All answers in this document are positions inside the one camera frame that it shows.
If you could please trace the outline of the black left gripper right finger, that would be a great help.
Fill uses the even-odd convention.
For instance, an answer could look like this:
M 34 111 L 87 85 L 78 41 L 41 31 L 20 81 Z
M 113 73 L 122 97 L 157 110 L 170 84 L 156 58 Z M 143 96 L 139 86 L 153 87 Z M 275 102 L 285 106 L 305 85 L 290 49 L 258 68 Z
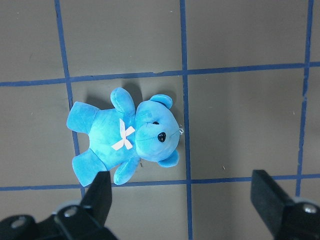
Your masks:
M 274 240 L 320 238 L 320 205 L 290 197 L 265 170 L 252 171 L 250 200 Z

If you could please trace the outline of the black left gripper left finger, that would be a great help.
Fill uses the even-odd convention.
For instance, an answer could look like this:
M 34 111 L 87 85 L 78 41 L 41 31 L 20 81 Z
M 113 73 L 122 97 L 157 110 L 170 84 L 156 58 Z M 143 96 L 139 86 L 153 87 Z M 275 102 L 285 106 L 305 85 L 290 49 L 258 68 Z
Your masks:
M 97 173 L 79 204 L 67 205 L 47 219 L 12 215 L 0 221 L 2 240 L 116 240 L 105 227 L 112 205 L 111 176 Z

